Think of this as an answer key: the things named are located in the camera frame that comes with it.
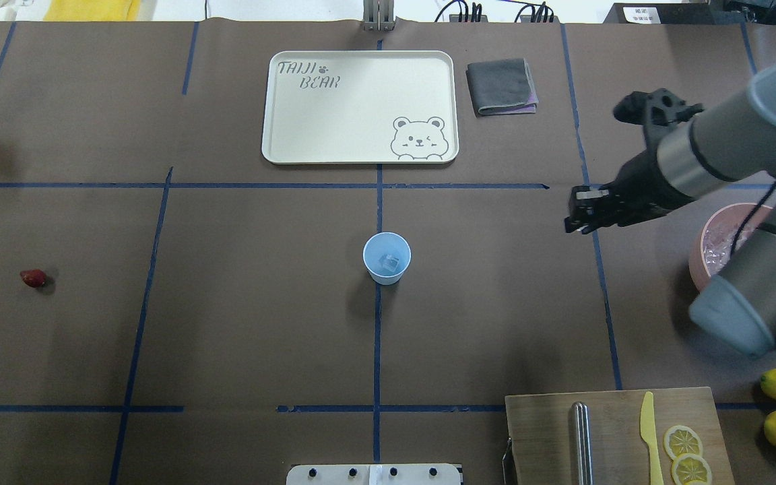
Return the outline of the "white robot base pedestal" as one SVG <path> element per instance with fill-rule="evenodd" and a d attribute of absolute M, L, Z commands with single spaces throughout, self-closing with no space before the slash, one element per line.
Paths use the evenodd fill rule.
<path fill-rule="evenodd" d="M 286 484 L 463 484 L 452 463 L 361 463 L 295 465 Z"/>

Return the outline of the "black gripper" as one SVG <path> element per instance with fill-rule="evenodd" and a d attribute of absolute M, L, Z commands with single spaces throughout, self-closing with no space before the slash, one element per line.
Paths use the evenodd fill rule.
<path fill-rule="evenodd" d="M 693 197 L 681 193 L 665 178 L 658 149 L 667 135 L 684 128 L 702 111 L 702 104 L 688 104 L 665 88 L 625 96 L 613 108 L 613 116 L 619 122 L 641 127 L 645 149 L 600 189 L 571 190 L 564 231 L 590 234 L 597 227 L 625 227 L 665 217 L 692 203 Z"/>

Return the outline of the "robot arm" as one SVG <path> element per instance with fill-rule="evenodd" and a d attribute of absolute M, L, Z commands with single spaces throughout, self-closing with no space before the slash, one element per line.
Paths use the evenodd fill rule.
<path fill-rule="evenodd" d="M 662 88 L 629 93 L 613 115 L 641 127 L 645 148 L 613 181 L 573 187 L 564 230 L 644 223 L 759 172 L 769 175 L 773 184 L 736 228 L 729 260 L 688 313 L 744 355 L 776 352 L 776 64 L 711 108 Z"/>

